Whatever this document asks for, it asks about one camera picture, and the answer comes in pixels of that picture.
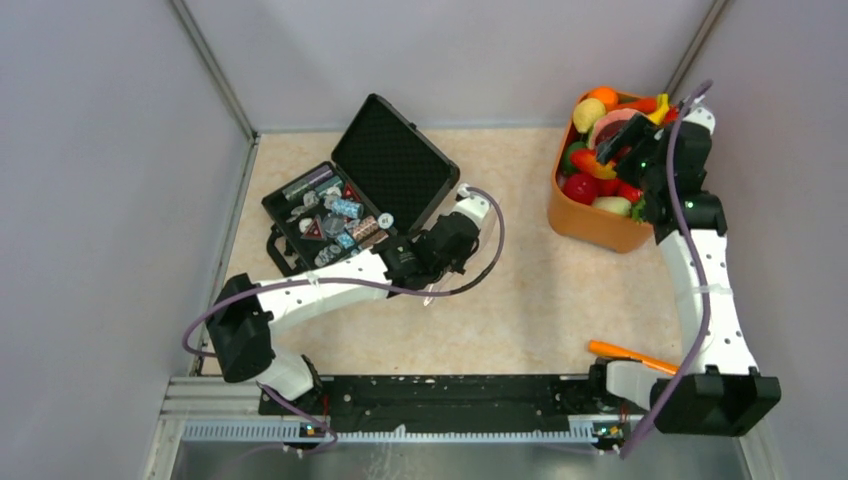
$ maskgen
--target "orange stick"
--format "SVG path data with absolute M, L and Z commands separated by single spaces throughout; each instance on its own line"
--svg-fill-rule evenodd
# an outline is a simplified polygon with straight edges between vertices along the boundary
M 670 363 L 663 362 L 662 360 L 657 360 L 656 358 L 652 358 L 647 355 L 642 355 L 641 353 L 634 352 L 633 350 L 621 348 L 618 345 L 613 345 L 611 343 L 599 342 L 598 340 L 590 340 L 589 351 L 599 357 L 629 358 L 631 360 L 638 360 L 642 362 L 646 367 L 651 367 L 654 370 L 659 370 L 669 375 L 674 375 L 675 373 L 677 373 L 677 367 Z

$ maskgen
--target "red triangle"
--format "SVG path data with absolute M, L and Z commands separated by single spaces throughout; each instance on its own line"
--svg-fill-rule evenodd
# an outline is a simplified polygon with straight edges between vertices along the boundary
M 305 240 L 324 240 L 324 230 L 321 228 L 321 217 L 316 216 L 312 223 L 309 224 L 309 227 L 303 232 L 303 238 Z
M 346 183 L 344 190 L 342 190 L 342 198 L 344 198 L 345 200 L 353 199 L 353 201 L 355 202 L 360 201 L 359 194 L 356 193 L 356 190 L 354 190 L 349 183 Z

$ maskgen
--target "orange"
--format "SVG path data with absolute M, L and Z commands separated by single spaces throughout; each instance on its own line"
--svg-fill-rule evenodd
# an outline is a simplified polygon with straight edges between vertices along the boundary
M 590 90 L 586 98 L 597 98 L 607 110 L 618 105 L 618 93 L 610 87 L 598 87 Z

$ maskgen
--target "orange bin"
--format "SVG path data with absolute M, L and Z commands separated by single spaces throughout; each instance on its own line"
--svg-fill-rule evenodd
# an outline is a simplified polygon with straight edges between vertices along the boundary
M 577 99 L 580 103 L 589 92 Z M 637 95 L 618 92 L 621 103 L 638 100 Z M 577 203 L 566 197 L 557 186 L 557 172 L 565 149 L 580 139 L 580 133 L 571 122 L 565 129 L 557 161 L 551 171 L 551 198 L 548 202 L 548 223 L 560 235 L 579 238 L 618 253 L 627 253 L 641 247 L 654 232 L 650 223 L 637 223 L 629 217 Z

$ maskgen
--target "table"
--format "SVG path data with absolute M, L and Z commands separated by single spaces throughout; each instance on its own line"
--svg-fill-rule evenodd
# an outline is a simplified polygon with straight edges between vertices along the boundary
M 476 288 L 424 307 L 398 296 L 314 318 L 279 339 L 321 374 L 585 373 L 590 339 L 679 363 L 681 332 L 671 280 L 648 242 L 620 255 L 561 237 L 547 223 L 549 175 L 562 128 L 423 130 L 459 165 L 461 182 L 499 200 L 506 246 Z M 271 219 L 262 197 L 328 160 L 342 132 L 262 135 L 227 276 L 281 275 L 265 253 Z M 442 211 L 453 202 L 449 195 Z M 485 267 L 496 234 L 469 263 Z M 203 374 L 220 374 L 204 362 Z

